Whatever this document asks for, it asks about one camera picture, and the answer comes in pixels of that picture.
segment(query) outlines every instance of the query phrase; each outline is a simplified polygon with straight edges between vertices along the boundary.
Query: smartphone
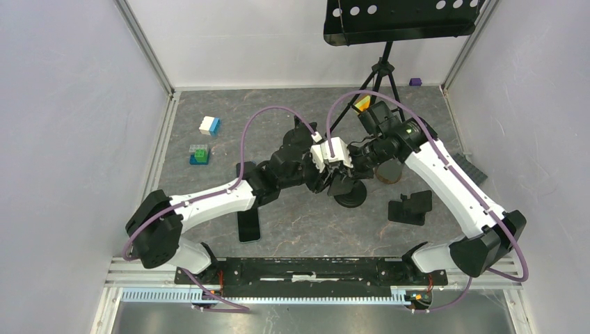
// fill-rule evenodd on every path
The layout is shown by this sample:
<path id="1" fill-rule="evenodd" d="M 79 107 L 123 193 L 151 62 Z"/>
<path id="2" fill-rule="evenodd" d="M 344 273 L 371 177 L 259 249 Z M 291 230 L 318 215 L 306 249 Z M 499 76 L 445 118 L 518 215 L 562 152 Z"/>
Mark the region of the smartphone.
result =
<path id="1" fill-rule="evenodd" d="M 251 161 L 244 163 L 244 172 L 254 169 L 256 164 Z M 239 175 L 239 164 L 236 165 L 236 176 Z M 260 220 L 258 208 L 240 211 L 238 216 L 238 238 L 240 242 L 252 242 L 260 240 Z"/>

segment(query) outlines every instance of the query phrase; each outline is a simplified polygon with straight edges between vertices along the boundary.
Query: black metal panel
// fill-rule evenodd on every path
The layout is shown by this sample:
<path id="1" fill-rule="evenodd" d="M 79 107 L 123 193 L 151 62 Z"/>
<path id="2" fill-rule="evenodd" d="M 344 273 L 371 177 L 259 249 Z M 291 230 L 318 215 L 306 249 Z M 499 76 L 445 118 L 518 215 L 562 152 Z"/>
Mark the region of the black metal panel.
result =
<path id="1" fill-rule="evenodd" d="M 446 0 L 437 9 L 439 0 L 328 0 L 324 40 L 334 46 L 354 45 L 395 40 L 415 40 L 470 35 L 484 0 L 475 7 L 471 0 L 462 0 L 455 8 L 455 0 Z M 339 17 L 334 10 L 341 8 Z M 369 14 L 370 6 L 376 6 Z M 351 9 L 359 9 L 357 15 Z"/>
<path id="2" fill-rule="evenodd" d="M 239 258 L 220 260 L 223 295 L 227 297 L 371 297 L 391 296 L 393 285 L 428 285 L 428 275 L 408 279 L 407 265 L 385 257 Z M 219 284 L 218 276 L 204 284 Z M 432 276 L 434 285 L 447 285 L 445 271 Z M 183 273 L 176 284 L 192 284 Z"/>

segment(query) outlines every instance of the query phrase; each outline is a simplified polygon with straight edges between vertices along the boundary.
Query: white panel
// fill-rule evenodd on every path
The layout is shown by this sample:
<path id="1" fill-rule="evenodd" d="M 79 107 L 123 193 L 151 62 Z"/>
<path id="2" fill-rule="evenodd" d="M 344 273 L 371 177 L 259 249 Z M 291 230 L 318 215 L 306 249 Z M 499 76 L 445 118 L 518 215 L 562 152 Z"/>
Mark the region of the white panel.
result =
<path id="1" fill-rule="evenodd" d="M 0 331 L 88 333 L 166 96 L 109 0 L 2 1 L 0 45 Z"/>
<path id="2" fill-rule="evenodd" d="M 484 190 L 520 209 L 527 309 L 540 333 L 586 333 L 590 298 L 590 2 L 502 1 L 449 89 Z"/>
<path id="3" fill-rule="evenodd" d="M 324 42 L 320 0 L 130 0 L 176 87 L 360 85 L 385 43 Z M 440 84 L 465 37 L 394 42 L 398 84 Z"/>

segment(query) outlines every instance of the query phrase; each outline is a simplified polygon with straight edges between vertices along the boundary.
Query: yellow object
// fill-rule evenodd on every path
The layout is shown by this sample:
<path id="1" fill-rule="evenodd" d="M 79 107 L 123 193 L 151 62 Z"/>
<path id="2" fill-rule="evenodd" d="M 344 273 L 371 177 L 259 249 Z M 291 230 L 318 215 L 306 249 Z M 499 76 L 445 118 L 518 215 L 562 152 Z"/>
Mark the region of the yellow object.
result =
<path id="1" fill-rule="evenodd" d="M 367 95 L 354 105 L 358 110 L 365 111 L 371 104 L 371 95 Z"/>

